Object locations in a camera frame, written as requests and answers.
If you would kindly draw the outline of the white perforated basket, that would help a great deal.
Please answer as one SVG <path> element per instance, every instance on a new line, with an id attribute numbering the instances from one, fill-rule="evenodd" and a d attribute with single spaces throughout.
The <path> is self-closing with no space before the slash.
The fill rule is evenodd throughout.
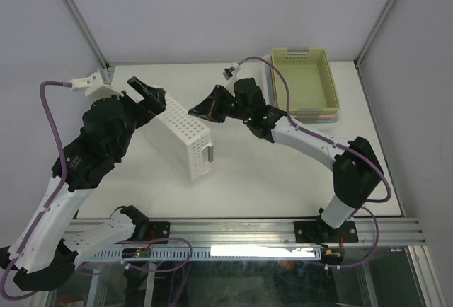
<path id="1" fill-rule="evenodd" d="M 212 169 L 212 130 L 188 109 L 165 94 L 166 109 L 147 125 L 146 136 L 154 148 L 189 180 L 197 180 Z"/>

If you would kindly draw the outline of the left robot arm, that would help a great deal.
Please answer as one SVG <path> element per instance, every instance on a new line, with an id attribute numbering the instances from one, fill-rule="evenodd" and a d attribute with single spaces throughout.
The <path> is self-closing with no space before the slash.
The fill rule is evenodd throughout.
<path id="1" fill-rule="evenodd" d="M 44 197 L 18 240 L 1 249 L 4 278 L 12 278 L 26 299 L 65 283 L 87 258 L 106 246 L 140 242 L 148 234 L 147 217 L 133 206 L 123 207 L 104 224 L 73 238 L 64 236 L 81 205 L 127 153 L 133 134 L 166 110 L 166 92 L 132 77 L 129 86 L 141 96 L 106 85 L 100 76 L 67 82 L 93 102 L 83 114 L 79 135 L 63 145 L 53 131 L 58 157 Z"/>

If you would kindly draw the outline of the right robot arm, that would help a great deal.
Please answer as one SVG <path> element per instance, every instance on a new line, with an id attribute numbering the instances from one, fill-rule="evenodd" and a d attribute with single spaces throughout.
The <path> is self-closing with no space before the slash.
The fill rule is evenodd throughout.
<path id="1" fill-rule="evenodd" d="M 316 225 L 317 235 L 324 241 L 333 241 L 341 234 L 344 222 L 383 180 L 382 168 L 366 139 L 334 139 L 308 128 L 284 110 L 266 103 L 253 78 L 239 79 L 231 91 L 216 85 L 188 113 L 214 123 L 228 118 L 241 120 L 255 137 L 293 148 L 331 170 L 334 195 L 320 212 Z"/>

